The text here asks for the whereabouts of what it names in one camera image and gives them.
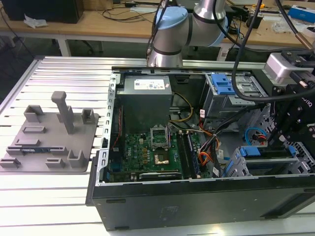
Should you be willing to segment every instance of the workbench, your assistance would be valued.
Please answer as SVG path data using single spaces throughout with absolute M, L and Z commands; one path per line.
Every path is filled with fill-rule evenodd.
M 220 61 L 184 61 L 186 67 L 216 69 L 231 69 L 233 64 Z M 101 143 L 111 68 L 124 65 L 144 66 L 145 60 L 61 57 L 34 60 L 0 105 L 0 157 L 4 157 L 6 146 L 11 144 L 25 121 L 25 108 L 29 104 L 40 105 L 43 112 L 56 112 L 51 95 L 55 90 L 64 90 L 67 93 L 67 104 L 72 106 L 73 112 L 81 112 L 82 108 L 87 107 L 93 108 L 101 116 L 91 151 L 92 158 Z M 239 68 L 245 67 L 262 69 L 264 64 L 240 63 Z M 315 232 L 315 204 L 312 204 L 284 220 L 107 233 L 96 208 L 85 206 L 90 169 L 91 163 L 86 172 L 78 174 L 0 174 L 0 235 L 284 236 L 314 235 L 312 233 Z
M 266 7 L 275 7 L 274 0 L 264 0 Z M 300 5 L 305 7 L 315 8 L 313 2 L 301 1 L 284 1 L 283 5 Z M 118 14 L 127 11 L 126 8 L 118 8 L 111 11 L 113 14 Z M 10 21 L 7 16 L 6 20 L 12 29 L 19 37 L 31 38 L 51 38 L 56 39 L 62 56 L 71 56 L 67 40 L 92 40 L 100 41 L 99 48 L 102 51 L 102 41 L 114 42 L 134 42 L 147 43 L 151 36 L 152 24 L 149 21 L 153 20 L 154 14 L 148 14 L 144 17 L 149 21 L 141 21 L 136 23 L 121 23 L 109 19 L 105 19 L 102 11 L 85 11 L 77 24 L 63 24 L 48 22 L 47 27 L 33 29 L 28 27 L 22 21 Z M 138 13 L 126 12 L 124 14 L 114 16 L 116 18 L 127 18 L 136 16 Z M 247 46 L 253 49 L 274 49 L 279 47 L 302 47 L 301 43 L 295 38 L 292 33 L 275 33 L 271 29 L 273 22 L 262 20 L 258 29 L 253 29 L 251 36 L 248 39 Z M 245 23 L 242 23 L 241 32 L 246 34 L 247 28 Z M 14 34 L 8 29 L 3 19 L 0 19 L 0 35 L 12 37 Z M 217 60 L 225 60 L 228 49 L 232 43 L 225 38 L 220 44 L 221 50 Z

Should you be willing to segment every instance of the black computer case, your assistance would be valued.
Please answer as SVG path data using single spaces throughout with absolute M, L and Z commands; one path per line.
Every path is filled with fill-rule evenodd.
M 82 0 L 2 0 L 12 21 L 24 20 L 24 14 L 38 20 L 75 24 L 83 14 Z

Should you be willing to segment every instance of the vertical post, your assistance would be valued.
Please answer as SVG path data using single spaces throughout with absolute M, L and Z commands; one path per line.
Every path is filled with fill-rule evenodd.
M 58 110 L 60 112 L 60 116 L 63 120 L 65 129 L 67 130 L 68 134 L 72 134 L 74 130 L 73 126 L 73 119 L 68 111 L 67 104 L 65 102 L 65 98 L 67 97 L 64 91 L 54 91 L 53 95 L 51 96 L 51 100 L 56 103 Z
M 69 49 L 69 44 L 68 44 L 67 40 L 65 40 L 65 39 L 57 39 L 57 40 L 58 40 L 59 48 L 61 51 L 61 55 L 63 57 L 70 57 L 71 51 Z
M 98 51 L 100 53 L 104 52 L 103 41 L 98 42 Z

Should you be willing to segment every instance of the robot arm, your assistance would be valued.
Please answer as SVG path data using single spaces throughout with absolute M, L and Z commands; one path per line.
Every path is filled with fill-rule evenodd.
M 225 0 L 216 4 L 216 13 L 224 29 L 227 18 Z M 224 38 L 213 17 L 213 0 L 201 0 L 192 14 L 182 7 L 168 7 L 162 17 L 149 52 L 148 66 L 180 67 L 183 65 L 181 50 L 184 46 L 216 46 Z

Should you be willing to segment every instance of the blue cable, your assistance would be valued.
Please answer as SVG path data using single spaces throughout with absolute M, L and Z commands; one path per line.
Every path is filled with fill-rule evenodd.
M 267 133 L 266 133 L 264 130 L 262 130 L 262 129 L 259 129 L 259 128 L 256 128 L 256 127 L 248 128 L 248 129 L 245 131 L 245 141 L 246 141 L 246 143 L 247 143 L 249 146 L 252 145 L 252 144 L 250 143 L 248 137 L 247 137 L 247 136 L 248 136 L 248 132 L 249 132 L 250 130 L 258 130 L 258 131 L 260 131 L 263 135 L 265 135 L 265 136 L 267 137 Z

